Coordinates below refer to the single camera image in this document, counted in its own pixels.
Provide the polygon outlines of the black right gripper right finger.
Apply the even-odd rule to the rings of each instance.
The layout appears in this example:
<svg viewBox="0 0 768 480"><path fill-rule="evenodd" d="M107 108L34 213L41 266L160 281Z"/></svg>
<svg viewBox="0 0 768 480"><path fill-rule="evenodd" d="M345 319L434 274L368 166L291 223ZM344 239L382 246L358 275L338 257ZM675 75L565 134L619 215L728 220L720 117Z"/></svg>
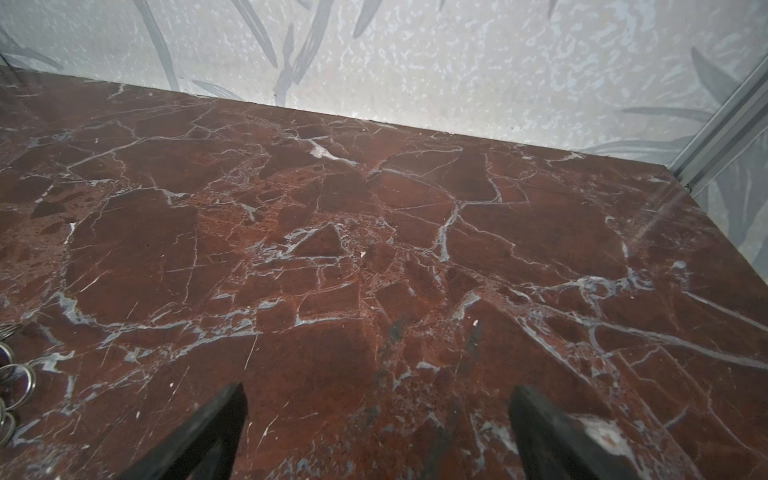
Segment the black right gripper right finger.
<svg viewBox="0 0 768 480"><path fill-rule="evenodd" d="M592 439L531 386L519 385L508 407L528 479L636 479L634 469Z"/></svg>

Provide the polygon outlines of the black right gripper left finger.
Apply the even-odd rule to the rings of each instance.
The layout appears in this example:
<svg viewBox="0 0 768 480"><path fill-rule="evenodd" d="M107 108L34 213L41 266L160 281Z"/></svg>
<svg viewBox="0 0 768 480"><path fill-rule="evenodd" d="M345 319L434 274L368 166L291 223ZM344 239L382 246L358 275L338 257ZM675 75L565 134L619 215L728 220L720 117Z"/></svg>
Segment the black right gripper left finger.
<svg viewBox="0 0 768 480"><path fill-rule="evenodd" d="M247 413L244 385L230 384L118 477L228 479Z"/></svg>

